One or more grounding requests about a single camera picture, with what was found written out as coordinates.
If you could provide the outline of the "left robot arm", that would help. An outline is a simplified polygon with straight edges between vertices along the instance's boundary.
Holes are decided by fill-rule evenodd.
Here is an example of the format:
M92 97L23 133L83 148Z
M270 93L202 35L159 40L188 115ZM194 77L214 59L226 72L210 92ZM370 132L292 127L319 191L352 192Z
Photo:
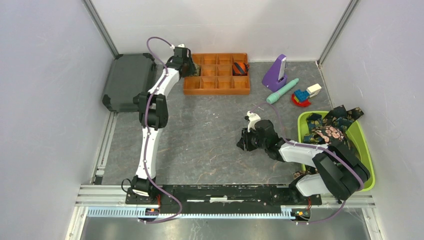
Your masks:
M189 48L184 44L171 48L173 56L164 64L159 80L148 91L134 98L142 125L142 148L129 190L145 204L153 203L159 191L154 182L159 139L169 120L167 96L181 78L197 71Z

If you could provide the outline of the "green gold vine tie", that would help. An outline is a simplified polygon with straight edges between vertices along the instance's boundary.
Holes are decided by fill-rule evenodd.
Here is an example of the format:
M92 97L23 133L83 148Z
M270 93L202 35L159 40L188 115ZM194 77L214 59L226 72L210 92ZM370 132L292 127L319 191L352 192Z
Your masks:
M201 75L201 65L195 64L194 65L194 72L191 75L192 77L199 77Z

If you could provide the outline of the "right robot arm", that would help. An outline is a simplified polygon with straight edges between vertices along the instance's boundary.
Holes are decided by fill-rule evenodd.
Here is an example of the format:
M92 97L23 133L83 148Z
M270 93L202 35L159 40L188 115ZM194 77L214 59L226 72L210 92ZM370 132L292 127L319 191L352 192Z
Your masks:
M244 127L236 145L246 152L262 149L272 160L316 169L317 173L299 176L290 183L288 196L295 204L320 194L345 201L362 190L371 177L366 166L341 141L313 145L280 137L268 119Z

